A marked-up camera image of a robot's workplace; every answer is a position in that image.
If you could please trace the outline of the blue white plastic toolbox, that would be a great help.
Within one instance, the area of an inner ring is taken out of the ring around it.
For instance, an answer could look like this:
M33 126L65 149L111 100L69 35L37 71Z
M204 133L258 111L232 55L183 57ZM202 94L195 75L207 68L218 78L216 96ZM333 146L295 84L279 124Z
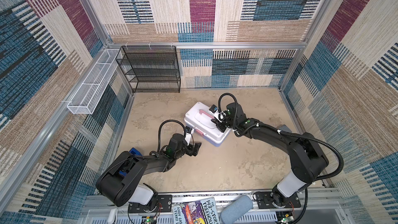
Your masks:
M219 147L227 138L231 129L227 128L224 132L221 132L216 124L211 121L212 119L215 119L215 117L210 112L209 106L202 102L194 104L184 117L184 121L189 127L193 128L205 140Z

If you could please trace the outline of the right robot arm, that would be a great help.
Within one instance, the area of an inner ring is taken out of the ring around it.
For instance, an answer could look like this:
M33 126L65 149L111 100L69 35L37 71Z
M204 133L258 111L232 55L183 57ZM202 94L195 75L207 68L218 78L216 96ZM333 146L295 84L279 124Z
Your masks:
M237 137L245 136L268 143L289 156L291 171L268 196L276 208L285 207L296 192L307 189L315 181L335 177L344 168L344 158L340 152L332 145L314 138L310 133L300 135L287 132L253 118L246 119L235 127L232 126L232 120L227 118L223 121L214 118L211 122L221 132L227 128L232 129ZM320 175L329 165L321 146L332 151L339 162L338 167L327 175Z

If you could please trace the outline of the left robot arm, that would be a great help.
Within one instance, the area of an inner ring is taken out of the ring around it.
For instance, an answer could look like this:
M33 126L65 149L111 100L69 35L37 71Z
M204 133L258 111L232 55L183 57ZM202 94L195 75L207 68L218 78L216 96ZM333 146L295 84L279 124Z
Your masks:
M144 175L167 172L184 155L197 156L202 143L191 143L189 134L173 134L169 144L148 156L130 151L122 152L97 179L95 186L99 193L117 206L126 203L156 205L157 191L147 184L140 184Z

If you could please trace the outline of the blue tape dispenser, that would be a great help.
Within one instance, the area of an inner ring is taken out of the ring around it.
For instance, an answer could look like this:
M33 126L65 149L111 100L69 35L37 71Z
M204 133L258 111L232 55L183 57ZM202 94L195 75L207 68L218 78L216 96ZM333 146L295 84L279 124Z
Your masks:
M125 151L122 153L122 155L124 155L124 162L121 164L118 172L121 176L126 177L130 170L132 170L132 168L138 162L138 159L140 159L143 155L135 148L132 148L129 151L129 154L127 154Z

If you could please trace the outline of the grey sponge block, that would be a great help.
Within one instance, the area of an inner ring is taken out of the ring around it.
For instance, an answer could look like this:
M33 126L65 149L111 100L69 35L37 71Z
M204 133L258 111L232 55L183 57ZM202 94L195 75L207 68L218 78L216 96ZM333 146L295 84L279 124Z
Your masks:
M285 125L280 125L277 127L280 131L291 133L292 131Z

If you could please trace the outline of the colourful children's book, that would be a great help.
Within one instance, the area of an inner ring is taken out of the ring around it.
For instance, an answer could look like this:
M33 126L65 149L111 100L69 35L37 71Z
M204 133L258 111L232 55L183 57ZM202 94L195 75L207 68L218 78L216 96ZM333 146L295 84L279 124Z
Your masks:
M214 197L175 205L173 224L220 224Z

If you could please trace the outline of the grey foam roller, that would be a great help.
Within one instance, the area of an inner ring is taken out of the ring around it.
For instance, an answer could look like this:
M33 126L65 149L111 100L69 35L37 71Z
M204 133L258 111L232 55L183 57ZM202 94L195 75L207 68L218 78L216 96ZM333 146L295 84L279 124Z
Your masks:
M251 209L253 209L252 199L248 196L240 196L221 211L221 221L224 224L233 224Z

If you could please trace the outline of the black mesh shelf rack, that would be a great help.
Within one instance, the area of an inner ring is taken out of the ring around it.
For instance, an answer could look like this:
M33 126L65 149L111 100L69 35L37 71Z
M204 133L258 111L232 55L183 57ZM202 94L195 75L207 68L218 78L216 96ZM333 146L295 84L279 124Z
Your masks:
M116 61L134 93L180 92L175 46L122 46Z

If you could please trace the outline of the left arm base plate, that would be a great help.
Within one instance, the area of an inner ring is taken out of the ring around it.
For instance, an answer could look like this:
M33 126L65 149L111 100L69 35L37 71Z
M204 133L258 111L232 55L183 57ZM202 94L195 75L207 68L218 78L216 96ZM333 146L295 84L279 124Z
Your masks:
M172 210L172 195L154 195L147 204L130 203L129 214L168 213Z

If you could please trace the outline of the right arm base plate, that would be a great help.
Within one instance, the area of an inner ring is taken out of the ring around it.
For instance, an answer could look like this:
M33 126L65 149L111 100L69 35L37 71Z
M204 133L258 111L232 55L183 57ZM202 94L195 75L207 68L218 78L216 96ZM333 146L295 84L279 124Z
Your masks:
M277 192L257 191L254 193L254 200L257 202L259 209L300 208L302 206L297 193L287 198Z

